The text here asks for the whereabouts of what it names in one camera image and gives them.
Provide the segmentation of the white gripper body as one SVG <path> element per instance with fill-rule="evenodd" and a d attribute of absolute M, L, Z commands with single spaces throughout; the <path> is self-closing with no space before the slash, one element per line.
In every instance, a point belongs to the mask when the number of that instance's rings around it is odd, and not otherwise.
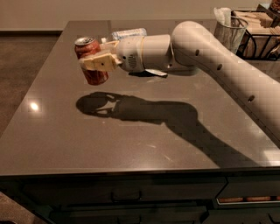
<path fill-rule="evenodd" d="M 142 62 L 143 36 L 127 37 L 120 40 L 116 47 L 118 58 L 122 61 L 120 68 L 130 73 L 144 71 Z"/>

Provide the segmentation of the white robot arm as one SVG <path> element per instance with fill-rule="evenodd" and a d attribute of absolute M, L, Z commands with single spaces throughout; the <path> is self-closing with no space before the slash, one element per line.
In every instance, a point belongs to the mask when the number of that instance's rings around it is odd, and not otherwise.
<path fill-rule="evenodd" d="M 280 83 L 231 53 L 204 26 L 178 24 L 171 35 L 127 36 L 101 44 L 79 60 L 82 68 L 133 73 L 179 71 L 195 66 L 211 75 L 252 114 L 274 140 L 280 140 Z"/>

